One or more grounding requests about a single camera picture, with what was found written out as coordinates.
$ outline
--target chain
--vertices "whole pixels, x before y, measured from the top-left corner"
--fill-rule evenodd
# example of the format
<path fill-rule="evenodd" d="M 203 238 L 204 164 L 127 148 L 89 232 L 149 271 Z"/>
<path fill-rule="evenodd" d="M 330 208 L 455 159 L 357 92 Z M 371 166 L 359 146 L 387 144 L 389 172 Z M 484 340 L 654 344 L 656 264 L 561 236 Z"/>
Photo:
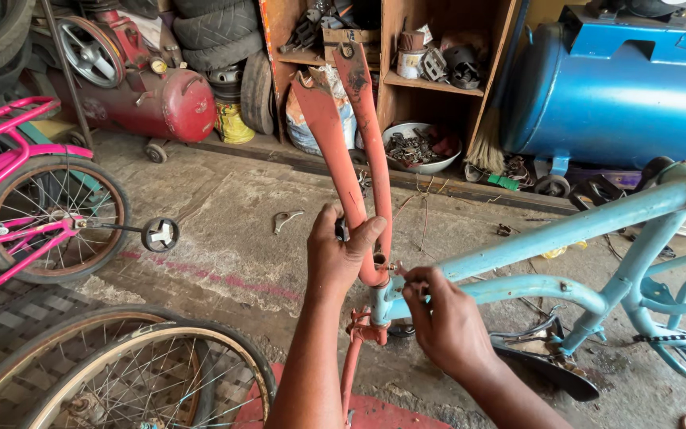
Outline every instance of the chain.
<path fill-rule="evenodd" d="M 667 335 L 667 336 L 643 336 L 643 335 L 635 335 L 634 336 L 634 341 L 637 341 L 640 343 L 649 343 L 651 341 L 677 341 L 677 340 L 686 340 L 686 334 Z"/>

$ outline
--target hand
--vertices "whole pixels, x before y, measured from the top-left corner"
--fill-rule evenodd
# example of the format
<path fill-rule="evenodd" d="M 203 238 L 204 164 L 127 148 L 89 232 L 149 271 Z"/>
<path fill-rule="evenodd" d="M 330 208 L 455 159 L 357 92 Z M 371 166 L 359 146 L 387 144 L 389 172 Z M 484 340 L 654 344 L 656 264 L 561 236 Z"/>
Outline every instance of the hand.
<path fill-rule="evenodd" d="M 436 366 L 459 381 L 501 364 L 475 299 L 447 280 L 439 268 L 414 268 L 404 278 L 403 295 L 417 342 Z M 427 304 L 426 295 L 431 296 Z"/>
<path fill-rule="evenodd" d="M 361 261 L 386 228 L 386 220 L 375 216 L 350 230 L 346 242 L 335 236 L 335 221 L 343 217 L 339 204 L 325 204 L 316 217 L 306 248 L 309 251 L 309 278 L 306 299 L 335 299 L 343 303 L 354 284 Z"/>

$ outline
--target pink bicycle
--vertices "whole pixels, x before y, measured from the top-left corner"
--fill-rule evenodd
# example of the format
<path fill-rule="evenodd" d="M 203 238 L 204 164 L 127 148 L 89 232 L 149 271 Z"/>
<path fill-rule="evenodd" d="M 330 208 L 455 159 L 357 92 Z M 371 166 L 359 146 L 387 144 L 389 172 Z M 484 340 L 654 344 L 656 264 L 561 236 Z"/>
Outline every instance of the pink bicycle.
<path fill-rule="evenodd" d="M 60 105 L 30 97 L 0 108 L 0 137 L 18 147 L 0 151 L 0 285 L 10 278 L 56 283 L 87 276 L 142 234 L 154 252 L 176 245 L 178 226 L 166 218 L 144 228 L 125 224 L 129 201 L 117 180 L 90 161 L 92 152 L 63 144 L 29 145 L 16 127 Z"/>

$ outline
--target person's left hand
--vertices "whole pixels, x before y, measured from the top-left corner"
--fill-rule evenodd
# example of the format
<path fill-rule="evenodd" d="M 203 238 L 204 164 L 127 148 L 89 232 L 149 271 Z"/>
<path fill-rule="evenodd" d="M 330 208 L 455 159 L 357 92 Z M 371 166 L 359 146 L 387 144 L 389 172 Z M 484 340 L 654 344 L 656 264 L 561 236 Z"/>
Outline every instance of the person's left hand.
<path fill-rule="evenodd" d="M 386 228 L 385 218 L 375 216 L 350 230 L 351 238 L 343 242 L 335 236 L 335 221 L 343 214 L 340 204 L 325 204 L 316 217 L 306 242 L 309 251 L 306 299 L 330 298 L 342 304 L 356 280 L 364 255 L 372 251 L 372 244 Z"/>

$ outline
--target metal bowl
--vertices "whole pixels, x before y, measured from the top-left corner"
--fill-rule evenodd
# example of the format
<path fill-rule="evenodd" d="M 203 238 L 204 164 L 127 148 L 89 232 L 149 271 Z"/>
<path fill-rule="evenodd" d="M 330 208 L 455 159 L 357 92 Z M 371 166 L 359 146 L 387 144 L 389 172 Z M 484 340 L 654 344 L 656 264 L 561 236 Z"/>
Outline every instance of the metal bowl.
<path fill-rule="evenodd" d="M 387 146 L 391 136 L 393 136 L 394 133 L 402 133 L 404 134 L 404 138 L 416 137 L 413 131 L 414 128 L 417 128 L 418 130 L 422 131 L 430 128 L 431 126 L 432 125 L 430 124 L 424 124 L 422 122 L 408 122 L 406 124 L 395 125 L 383 132 L 383 144 Z M 454 156 L 449 157 L 448 159 L 443 161 L 430 162 L 427 164 L 422 164 L 421 166 L 414 167 L 405 167 L 404 164 L 397 160 L 394 160 L 387 154 L 386 158 L 388 160 L 388 167 L 393 170 L 416 172 L 417 174 L 433 174 L 448 167 L 449 164 L 452 163 L 452 161 L 454 161 L 458 156 L 460 156 L 460 152 L 461 151 L 457 151 L 457 153 L 455 153 Z"/>

